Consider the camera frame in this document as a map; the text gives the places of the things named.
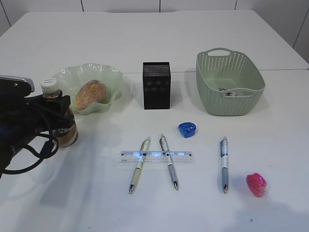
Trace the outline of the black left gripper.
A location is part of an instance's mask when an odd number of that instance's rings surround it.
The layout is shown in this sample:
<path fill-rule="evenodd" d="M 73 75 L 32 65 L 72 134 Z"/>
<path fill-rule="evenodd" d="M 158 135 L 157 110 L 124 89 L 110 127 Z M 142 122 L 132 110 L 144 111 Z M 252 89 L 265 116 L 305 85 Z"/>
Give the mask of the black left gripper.
<path fill-rule="evenodd" d="M 0 174 L 22 174 L 44 160 L 28 144 L 44 131 L 53 135 L 67 135 L 71 131 L 70 97 L 58 94 L 53 98 L 45 95 L 23 99 L 17 109 L 0 115 Z M 28 150 L 38 160 L 21 170 L 7 170 L 13 157 L 22 149 Z"/>

